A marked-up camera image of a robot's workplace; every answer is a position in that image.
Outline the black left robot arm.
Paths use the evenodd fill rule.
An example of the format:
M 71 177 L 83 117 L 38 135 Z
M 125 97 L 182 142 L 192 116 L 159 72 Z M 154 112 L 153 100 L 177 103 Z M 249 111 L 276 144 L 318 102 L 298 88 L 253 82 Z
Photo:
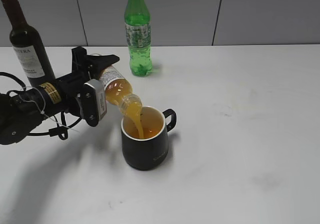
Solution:
M 1 72 L 1 76 L 16 81 L 21 90 L 0 95 L 0 143 L 18 143 L 27 136 L 42 136 L 33 130 L 50 119 L 57 126 L 45 132 L 46 136 L 68 138 L 68 130 L 81 120 L 95 127 L 107 113 L 103 84 L 99 77 L 106 68 L 120 58 L 110 55 L 88 55 L 81 46 L 71 50 L 71 73 L 27 88 L 16 76 Z

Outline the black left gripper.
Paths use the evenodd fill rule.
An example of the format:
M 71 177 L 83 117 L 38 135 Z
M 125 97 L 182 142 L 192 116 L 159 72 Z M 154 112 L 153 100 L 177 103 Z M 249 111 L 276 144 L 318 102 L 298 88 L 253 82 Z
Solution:
M 114 54 L 87 55 L 87 50 L 82 46 L 72 48 L 71 55 L 71 73 L 56 79 L 56 88 L 61 96 L 56 113 L 86 117 L 94 105 L 94 89 L 88 81 L 98 80 L 101 73 L 120 58 Z

